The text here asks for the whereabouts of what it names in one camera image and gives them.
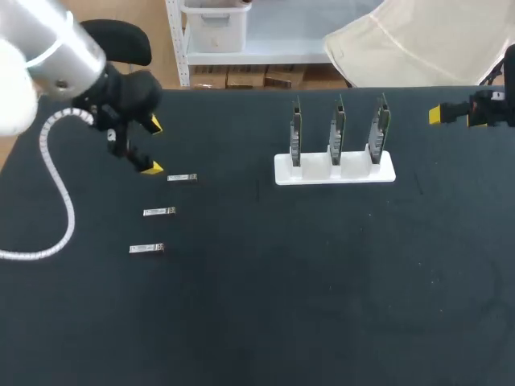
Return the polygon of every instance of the white shelf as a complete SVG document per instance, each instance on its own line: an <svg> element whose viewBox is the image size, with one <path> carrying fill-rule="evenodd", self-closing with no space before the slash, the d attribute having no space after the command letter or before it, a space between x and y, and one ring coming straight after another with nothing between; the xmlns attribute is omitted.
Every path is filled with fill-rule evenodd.
<svg viewBox="0 0 515 386"><path fill-rule="evenodd" d="M190 44L187 61L210 64L329 63L323 37L372 11L382 0L254 0L242 52L202 53Z"/></svg>

